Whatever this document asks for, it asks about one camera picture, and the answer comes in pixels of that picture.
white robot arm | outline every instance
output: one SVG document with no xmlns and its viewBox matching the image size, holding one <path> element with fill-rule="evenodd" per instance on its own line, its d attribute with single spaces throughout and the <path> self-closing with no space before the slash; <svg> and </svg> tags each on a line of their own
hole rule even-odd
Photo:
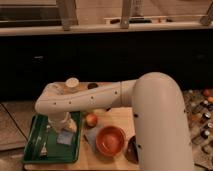
<svg viewBox="0 0 213 171">
<path fill-rule="evenodd" d="M 50 84 L 35 108 L 49 115 L 119 106 L 133 108 L 140 170 L 194 171 L 183 96 L 176 82 L 163 73 L 68 95 Z"/>
</svg>

metal bar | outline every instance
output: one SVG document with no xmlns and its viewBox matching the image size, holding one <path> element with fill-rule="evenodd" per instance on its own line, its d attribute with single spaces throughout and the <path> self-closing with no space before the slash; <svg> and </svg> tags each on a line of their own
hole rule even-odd
<svg viewBox="0 0 213 171">
<path fill-rule="evenodd" d="M 75 0 L 56 0 L 64 31 L 69 31 L 71 25 L 78 25 Z"/>
<path fill-rule="evenodd" d="M 120 27 L 123 29 L 129 28 L 129 17 L 131 13 L 131 5 L 132 5 L 132 0 L 123 0 L 122 16 L 121 16 L 121 23 L 120 23 Z"/>
<path fill-rule="evenodd" d="M 142 15 L 142 0 L 132 0 L 131 17 Z"/>
<path fill-rule="evenodd" d="M 58 35 L 58 34 L 84 34 L 84 33 L 120 33 L 120 32 L 141 32 L 141 31 L 159 31 L 159 30 L 203 30 L 212 27 L 202 26 L 198 21 L 190 22 L 168 22 L 168 23 L 150 23 L 134 24 L 129 29 L 121 29 L 117 24 L 99 24 L 99 25 L 77 25 L 72 27 L 72 31 L 64 32 L 61 26 L 41 26 L 41 27 L 13 27 L 0 28 L 0 36 L 27 36 L 27 35 Z"/>
<path fill-rule="evenodd" d="M 200 19 L 200 23 L 203 25 L 203 26 L 209 26 L 211 24 L 213 20 L 213 2 L 211 3 L 209 9 L 208 9 L 208 12 L 206 14 L 206 16 L 203 16 L 201 19 Z"/>
</svg>

black cabinet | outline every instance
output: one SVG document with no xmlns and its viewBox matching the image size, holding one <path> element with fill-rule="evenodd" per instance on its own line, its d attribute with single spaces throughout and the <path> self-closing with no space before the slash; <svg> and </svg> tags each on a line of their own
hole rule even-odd
<svg viewBox="0 0 213 171">
<path fill-rule="evenodd" d="M 120 81 L 159 71 L 182 89 L 213 86 L 212 30 L 0 37 L 0 100 L 36 99 L 49 82 Z"/>
</svg>

orange bowl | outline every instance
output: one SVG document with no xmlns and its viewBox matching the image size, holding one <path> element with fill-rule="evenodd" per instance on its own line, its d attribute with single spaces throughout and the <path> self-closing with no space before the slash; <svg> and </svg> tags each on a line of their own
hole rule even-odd
<svg viewBox="0 0 213 171">
<path fill-rule="evenodd" d="M 96 147 L 105 156 L 115 156 L 124 145 L 125 133 L 116 126 L 103 127 L 96 136 Z"/>
</svg>

bowl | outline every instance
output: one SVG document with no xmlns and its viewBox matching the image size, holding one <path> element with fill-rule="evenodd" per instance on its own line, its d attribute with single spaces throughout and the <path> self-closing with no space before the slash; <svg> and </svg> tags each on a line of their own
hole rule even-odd
<svg viewBox="0 0 213 171">
<path fill-rule="evenodd" d="M 96 136 L 96 147 L 101 154 L 113 157 L 122 151 L 125 145 L 125 133 L 116 126 L 103 127 Z"/>
</svg>

